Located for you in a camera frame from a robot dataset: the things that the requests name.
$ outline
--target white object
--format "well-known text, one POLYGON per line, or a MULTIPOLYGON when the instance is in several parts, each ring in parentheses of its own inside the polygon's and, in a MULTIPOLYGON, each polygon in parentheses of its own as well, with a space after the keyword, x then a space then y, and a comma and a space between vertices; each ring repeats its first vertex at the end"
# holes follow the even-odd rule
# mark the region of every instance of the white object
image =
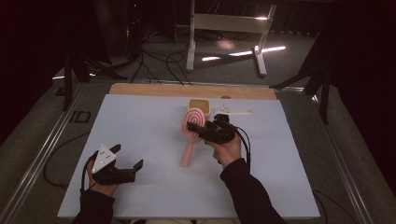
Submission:
POLYGON ((96 174, 109 163, 113 162, 116 157, 116 154, 110 151, 107 147, 101 146, 98 151, 98 155, 96 156, 95 163, 93 164, 92 173, 96 174))
POLYGON ((223 115, 250 115, 251 110, 240 109, 236 107, 228 107, 227 105, 223 105, 220 108, 215 109, 215 114, 223 114, 223 115))

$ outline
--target pink hairbrush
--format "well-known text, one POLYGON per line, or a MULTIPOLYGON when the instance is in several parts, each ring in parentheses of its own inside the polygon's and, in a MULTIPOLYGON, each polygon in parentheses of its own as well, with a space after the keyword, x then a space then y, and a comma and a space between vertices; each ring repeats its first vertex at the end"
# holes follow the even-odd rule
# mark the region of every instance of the pink hairbrush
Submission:
POLYGON ((188 140, 186 150, 184 151, 184 155, 181 160, 181 166, 184 167, 190 166, 190 159, 191 159, 193 145, 201 141, 201 138, 198 136, 198 133, 191 132, 187 129, 187 122, 192 122, 201 127, 204 127, 205 126, 204 112, 200 108, 196 108, 196 107, 188 109, 184 114, 183 121, 181 122, 181 131, 184 133, 184 136, 186 136, 188 140))

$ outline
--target table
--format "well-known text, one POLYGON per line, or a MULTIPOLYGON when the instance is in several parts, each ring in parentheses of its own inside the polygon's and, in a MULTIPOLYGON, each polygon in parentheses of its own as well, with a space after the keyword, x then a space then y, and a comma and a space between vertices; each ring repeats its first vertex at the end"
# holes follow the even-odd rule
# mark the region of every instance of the table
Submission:
POLYGON ((118 168, 131 168, 141 159, 145 163, 136 174, 136 181, 120 186, 116 192, 115 217, 236 217, 229 192, 219 179, 221 166, 213 160, 213 150, 209 146, 202 142, 195 145, 191 167, 180 166, 187 144, 180 123, 188 100, 196 97, 209 99, 212 109, 223 104, 250 109, 251 117, 230 119, 249 135, 251 173, 264 184, 274 208, 282 217, 319 217, 283 109, 271 90, 115 84, 109 93, 81 154, 59 217, 74 217, 78 213, 78 189, 84 162, 101 145, 112 147, 116 144, 121 144, 118 168), (221 99, 222 96, 232 99, 221 99))

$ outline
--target dark background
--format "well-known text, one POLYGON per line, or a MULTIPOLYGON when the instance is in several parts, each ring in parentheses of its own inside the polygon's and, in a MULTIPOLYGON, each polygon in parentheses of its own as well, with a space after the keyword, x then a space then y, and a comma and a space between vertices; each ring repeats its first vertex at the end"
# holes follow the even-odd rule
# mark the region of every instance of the dark background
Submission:
MULTIPOLYGON (((117 21, 126 17, 110 22, 105 28, 114 32, 106 32, 103 36, 100 29, 101 25, 104 28, 103 20, 100 16, 97 19, 94 13, 99 1, 93 2, 95 6, 91 1, 73 0, 57 1, 56 4, 45 0, 2 3, 1 144, 51 86, 51 78, 63 67, 64 34, 95 60, 106 61, 108 52, 119 54, 120 46, 125 46, 122 26, 111 24, 118 24, 117 21)), ((139 8, 141 11, 136 13, 146 12, 145 22, 158 29, 162 27, 163 32, 173 35, 175 23, 188 24, 190 4, 186 2, 149 0, 140 5, 145 8, 139 8)), ((197 2, 201 2, 197 3, 197 11, 203 13, 213 3, 197 2)), ((280 6, 272 30, 276 33, 318 35, 305 60, 305 67, 314 66, 329 50, 336 51, 336 57, 331 61, 332 84, 338 88, 378 167, 395 192, 396 102, 392 88, 396 36, 392 24, 396 21, 393 13, 396 6, 394 2, 385 0, 353 3, 337 4, 336 7, 280 6)), ((230 3, 221 5, 218 13, 249 16, 266 11, 268 7, 263 4, 239 7, 230 3)))

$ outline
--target stand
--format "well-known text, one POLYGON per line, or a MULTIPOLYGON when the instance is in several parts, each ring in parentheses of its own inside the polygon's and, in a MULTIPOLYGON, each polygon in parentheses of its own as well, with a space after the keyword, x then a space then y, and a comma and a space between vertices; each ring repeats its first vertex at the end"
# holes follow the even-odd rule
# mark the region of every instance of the stand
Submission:
POLYGON ((271 22, 273 21, 275 11, 276 5, 271 5, 268 17, 266 19, 195 14, 195 0, 191 0, 190 44, 187 55, 186 70, 191 72, 194 67, 195 29, 259 33, 262 34, 262 37, 260 38, 259 46, 254 47, 254 53, 260 75, 265 77, 267 75, 267 70, 265 69, 264 58, 262 57, 262 48, 264 47, 265 40, 270 31, 271 22))

